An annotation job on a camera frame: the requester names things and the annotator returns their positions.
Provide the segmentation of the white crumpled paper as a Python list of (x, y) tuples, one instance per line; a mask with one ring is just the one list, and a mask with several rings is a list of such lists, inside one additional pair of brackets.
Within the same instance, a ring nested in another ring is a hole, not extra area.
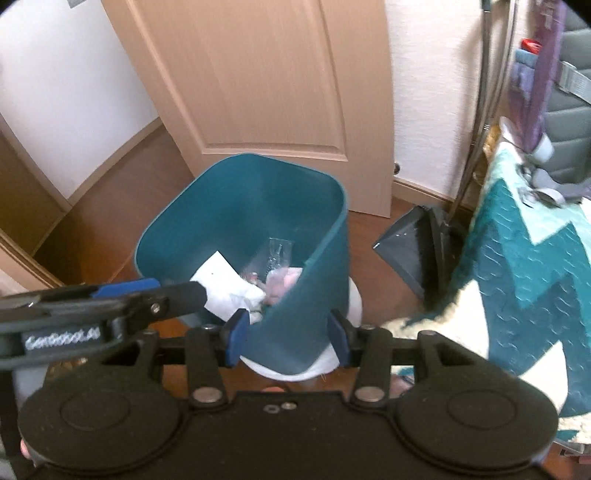
[(221, 252), (214, 252), (190, 278), (206, 291), (205, 309), (221, 321), (228, 321), (235, 311), (259, 310), (266, 292), (243, 279)]

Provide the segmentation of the clear plastic wrapper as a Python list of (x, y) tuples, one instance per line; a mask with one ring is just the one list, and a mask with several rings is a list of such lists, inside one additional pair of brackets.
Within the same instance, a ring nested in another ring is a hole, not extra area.
[(270, 270), (290, 267), (293, 247), (294, 241), (270, 237), (253, 257), (247, 272), (256, 274), (256, 279), (263, 281)]

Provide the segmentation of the teal zigzag quilt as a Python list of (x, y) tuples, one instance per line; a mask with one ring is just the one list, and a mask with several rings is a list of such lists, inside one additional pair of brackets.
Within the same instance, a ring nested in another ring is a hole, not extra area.
[(521, 173), (502, 119), (476, 214), (442, 306), (386, 329), (434, 330), (541, 390), (562, 441), (590, 441), (590, 202), (553, 207)]

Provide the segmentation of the purple grey backpack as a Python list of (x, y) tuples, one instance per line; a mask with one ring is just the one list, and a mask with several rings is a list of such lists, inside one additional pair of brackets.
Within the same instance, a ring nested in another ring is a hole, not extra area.
[(590, 197), (590, 26), (563, 1), (532, 10), (533, 36), (510, 75), (510, 119), (533, 194), (562, 207)]

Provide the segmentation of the beige wooden door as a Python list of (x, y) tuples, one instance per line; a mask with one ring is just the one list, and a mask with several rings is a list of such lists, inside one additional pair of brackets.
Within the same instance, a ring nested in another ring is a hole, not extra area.
[(329, 173), (388, 216), (394, 105), (381, 1), (107, 1), (190, 171), (252, 152)]

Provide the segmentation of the grey dustpan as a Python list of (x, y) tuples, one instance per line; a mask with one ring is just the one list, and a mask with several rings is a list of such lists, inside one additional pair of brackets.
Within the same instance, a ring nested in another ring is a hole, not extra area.
[(446, 294), (466, 237), (466, 226), (450, 221), (442, 208), (418, 205), (394, 222), (373, 249), (433, 309)]

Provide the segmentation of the pink paper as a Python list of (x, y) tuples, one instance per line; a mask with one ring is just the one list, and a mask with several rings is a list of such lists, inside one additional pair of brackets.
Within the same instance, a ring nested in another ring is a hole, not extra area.
[(266, 292), (264, 303), (266, 305), (279, 303), (281, 298), (297, 284), (302, 272), (301, 267), (280, 267), (270, 270), (263, 284), (263, 290)]

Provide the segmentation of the teal trash bin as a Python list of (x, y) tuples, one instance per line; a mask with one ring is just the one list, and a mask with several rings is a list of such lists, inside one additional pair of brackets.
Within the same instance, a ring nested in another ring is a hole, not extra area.
[(141, 235), (136, 271), (184, 282), (214, 253), (239, 274), (266, 276), (280, 245), (301, 269), (279, 303), (249, 329), (245, 359), (304, 373), (329, 345), (329, 313), (349, 310), (346, 190), (329, 174), (256, 154), (228, 157), (190, 183)]

